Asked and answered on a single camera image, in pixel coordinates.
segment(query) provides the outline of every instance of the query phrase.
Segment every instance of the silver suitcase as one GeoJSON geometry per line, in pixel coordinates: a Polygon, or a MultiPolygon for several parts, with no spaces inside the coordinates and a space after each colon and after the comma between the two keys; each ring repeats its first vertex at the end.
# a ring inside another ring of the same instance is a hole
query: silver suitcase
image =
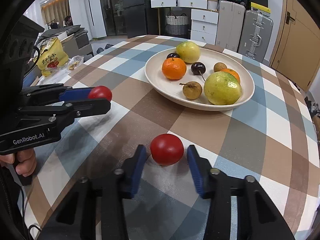
{"type": "Polygon", "coordinates": [[[228,1],[221,1],[219,6],[216,45],[237,52],[245,7],[228,1]]]}
{"type": "Polygon", "coordinates": [[[272,28],[273,21],[269,17],[252,10],[246,11],[238,53],[262,63],[272,28]]]}

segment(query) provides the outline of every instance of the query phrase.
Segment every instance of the tablecloth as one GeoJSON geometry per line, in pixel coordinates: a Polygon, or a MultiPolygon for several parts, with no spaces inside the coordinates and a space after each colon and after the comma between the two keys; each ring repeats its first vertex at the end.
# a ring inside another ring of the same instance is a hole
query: tablecloth
{"type": "MultiPolygon", "coordinates": [[[[27,226],[43,227],[79,177],[102,177],[131,157],[138,144],[144,144],[149,153],[155,136],[172,133],[185,149],[195,144],[200,156],[227,175],[253,175],[296,239],[306,237],[317,204],[319,155],[303,96],[277,71],[195,41],[240,62],[254,79],[255,93],[247,103],[226,112],[173,103],[148,83],[144,65],[157,52],[181,41],[184,39],[152,35],[128,39],[56,80],[74,88],[105,85],[112,90],[113,100],[106,115],[78,118],[63,130],[60,141],[35,149],[36,175],[32,185],[25,187],[27,226]]],[[[168,167],[158,166],[150,156],[137,195],[124,200],[129,237],[202,239],[209,203],[195,192],[185,156],[168,167]]],[[[232,203],[230,238],[235,239],[235,198],[232,203]]]]}

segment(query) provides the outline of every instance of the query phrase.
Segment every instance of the glass door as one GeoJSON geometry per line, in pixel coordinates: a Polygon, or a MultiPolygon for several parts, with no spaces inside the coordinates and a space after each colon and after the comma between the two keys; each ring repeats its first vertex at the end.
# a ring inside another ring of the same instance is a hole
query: glass door
{"type": "Polygon", "coordinates": [[[122,0],[100,0],[107,36],[126,34],[122,0]]]}

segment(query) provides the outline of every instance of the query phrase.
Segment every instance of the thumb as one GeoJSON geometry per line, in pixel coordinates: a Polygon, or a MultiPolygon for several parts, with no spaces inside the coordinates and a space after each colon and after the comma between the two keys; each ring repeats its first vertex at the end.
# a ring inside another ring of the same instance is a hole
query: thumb
{"type": "Polygon", "coordinates": [[[14,154],[8,154],[8,155],[0,155],[0,161],[13,164],[14,163],[14,154]]]}

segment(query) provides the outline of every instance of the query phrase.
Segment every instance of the white vanity table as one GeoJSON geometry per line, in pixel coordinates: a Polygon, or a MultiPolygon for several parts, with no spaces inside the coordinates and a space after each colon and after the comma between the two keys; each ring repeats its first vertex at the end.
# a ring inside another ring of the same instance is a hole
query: white vanity table
{"type": "Polygon", "coordinates": [[[191,39],[215,45],[219,13],[217,0],[151,0],[151,7],[158,8],[159,35],[161,7],[191,8],[191,39]]]}

